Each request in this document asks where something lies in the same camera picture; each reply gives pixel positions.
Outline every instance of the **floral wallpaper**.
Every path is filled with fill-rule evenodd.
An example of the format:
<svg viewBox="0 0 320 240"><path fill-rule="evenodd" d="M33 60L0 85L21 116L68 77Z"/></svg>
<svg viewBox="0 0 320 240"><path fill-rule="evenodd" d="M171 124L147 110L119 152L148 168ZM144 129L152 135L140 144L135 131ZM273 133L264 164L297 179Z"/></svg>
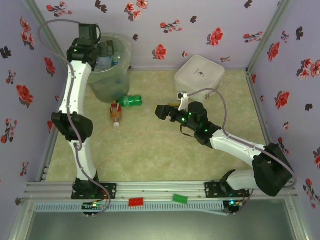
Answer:
<svg viewBox="0 0 320 240"><path fill-rule="evenodd" d="M34 0L45 19L99 24L125 36L131 66L180 68L201 55L225 68L246 68L278 9L279 0ZM64 52L78 37L72 24L51 27ZM272 49L271 58L277 46Z"/></svg>
<svg viewBox="0 0 320 240"><path fill-rule="evenodd" d="M21 1L8 1L0 20L0 238L8 239L25 187L38 176L67 72L40 44Z"/></svg>
<svg viewBox="0 0 320 240"><path fill-rule="evenodd" d="M320 239L319 8L317 0L293 1L251 71L272 141L297 174L310 239Z"/></svg>

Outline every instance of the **gray cable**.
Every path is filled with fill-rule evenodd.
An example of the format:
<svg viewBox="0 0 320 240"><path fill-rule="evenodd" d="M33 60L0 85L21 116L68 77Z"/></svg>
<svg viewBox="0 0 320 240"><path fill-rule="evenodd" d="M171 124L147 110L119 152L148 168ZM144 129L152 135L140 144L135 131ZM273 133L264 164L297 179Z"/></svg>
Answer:
<svg viewBox="0 0 320 240"><path fill-rule="evenodd" d="M239 139L239 138L233 137L230 133L228 133L228 132L226 131L226 123L227 123L227 117L228 117L227 104L226 104L225 98L222 96L222 94L221 94L218 90L216 90L216 89L214 89L214 88L204 88L204 89L201 89L201 90L199 90L199 91L190 93L190 94L188 94L187 96L188 96L188 97L191 97L191 96L196 95L196 94L198 94L198 93L201 93L201 92L203 92L203 91L212 91L212 92L217 93L217 94L220 96L220 98L221 98L221 100L222 100L222 102L223 102L223 107L224 107L224 120L223 120L223 124L222 124L222 131L223 131L223 133L224 133L228 138L230 138L230 139L232 139L232 140L234 140L234 141L236 141L236 142L238 142L238 143L240 143L240 144L243 144L243 145L245 145L245 146L247 146L247 147L249 147L249 148L252 148L252 149L254 148L254 149L258 150L259 152L267 155L268 157L272 158L272 159L275 160L277 163L279 163L281 166L283 166L286 170L288 170L288 172L289 172L289 173L292 175L292 177L293 177L293 183L292 183L291 185L289 185L289 186L284 186L283 188L293 188L293 187L297 184L297 176L296 176L296 174L294 173L294 171L292 171L292 169L291 169L290 167L288 167L288 166L287 166L286 164L284 164L281 160L279 160L277 157L273 156L273 155L270 154L269 152L267 152L267 151L265 151L265 150L263 150L263 149L261 149L261 148L254 147L254 146L252 146L251 144L246 143L245 141L242 141L242 140ZM250 196L249 196L248 199L245 201L245 204L244 204L243 206L247 205L247 202L251 199L253 193L254 193L254 189L251 191Z"/></svg>
<svg viewBox="0 0 320 240"><path fill-rule="evenodd" d="M50 21L47 21L43 24L41 24L38 28L38 31L37 31L37 36L40 40L40 42L42 43L42 45L52 54L54 54L55 56L61 58L63 61L66 62L66 64L69 66L70 68L70 73L71 73L71 83L70 83L70 88L69 88L69 91L68 91L68 95L67 95L67 100L66 100L66 115L67 115L67 118L68 118L68 121L72 127L72 129L74 130L75 132L75 135L76 137L78 138L78 141L79 141L79 146L75 143L73 146L75 147L75 158L76 158L76 162L78 164L78 167L80 168L81 172L83 173L83 175L88 178L88 180L92 183L94 183L96 186L98 186L99 188L101 188L107 195L108 197L108 201L105 201L105 205L104 205L104 208L96 213L95 215L98 216L102 213L104 213L109 207L110 207L110 204L111 204L111 197L110 197L110 194L108 192L108 190L102 186L100 183L94 181L90 176L88 176L88 174L84 171L84 168L82 167L81 163L80 163L80 160L79 160L79 151L81 151L81 149L83 148L83 142L82 142L82 139L81 139L81 136L80 136L80 133L79 131L77 130L74 122L72 121L72 118L71 118L71 113L70 113L70 98L71 98L71 93L72 93L72 89L73 89L73 86L74 86L74 81L75 81L75 70L74 70L74 67L71 65L71 63L68 61L67 58L65 58L64 56L52 51L50 49L50 47L48 47L42 40L41 38L41 30L47 26L48 24L50 23L55 23L55 22L68 22L68 23L75 23L75 24L81 24L81 22L79 21L74 21L74 20L68 20L68 19L54 19L54 20L50 20Z"/></svg>

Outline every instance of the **transparent plastic bucket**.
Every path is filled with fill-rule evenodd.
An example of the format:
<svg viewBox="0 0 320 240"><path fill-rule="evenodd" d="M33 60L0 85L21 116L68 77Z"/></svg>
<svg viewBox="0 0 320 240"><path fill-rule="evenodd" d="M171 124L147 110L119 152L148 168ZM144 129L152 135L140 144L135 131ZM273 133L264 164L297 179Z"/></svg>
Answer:
<svg viewBox="0 0 320 240"><path fill-rule="evenodd" d="M127 96L130 90L128 68L131 61L131 44L123 36L111 33L102 34L100 44L103 45L110 40L113 41L114 52L122 54L121 61L108 70L93 71L87 82L96 98L103 103L117 101Z"/></svg>

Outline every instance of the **red block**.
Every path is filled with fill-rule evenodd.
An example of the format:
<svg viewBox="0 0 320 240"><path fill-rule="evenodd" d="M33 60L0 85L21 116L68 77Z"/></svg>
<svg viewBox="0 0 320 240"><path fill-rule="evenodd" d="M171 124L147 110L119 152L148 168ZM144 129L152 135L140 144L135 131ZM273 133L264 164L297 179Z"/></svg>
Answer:
<svg viewBox="0 0 320 240"><path fill-rule="evenodd" d="M129 207L137 207L137 206L143 206L143 205L144 205L144 199L142 197L129 199Z"/></svg>

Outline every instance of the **white box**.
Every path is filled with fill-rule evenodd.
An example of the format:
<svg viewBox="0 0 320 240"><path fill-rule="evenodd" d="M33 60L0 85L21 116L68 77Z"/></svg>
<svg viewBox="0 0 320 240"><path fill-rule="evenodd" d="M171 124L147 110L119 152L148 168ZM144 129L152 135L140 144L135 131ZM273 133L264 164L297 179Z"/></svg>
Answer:
<svg viewBox="0 0 320 240"><path fill-rule="evenodd" d="M175 74L174 89L177 92L186 91L192 94L205 88L217 89L221 78L225 74L225 68L202 56L194 55ZM194 101L204 103L214 92L209 90L200 92L190 98Z"/></svg>

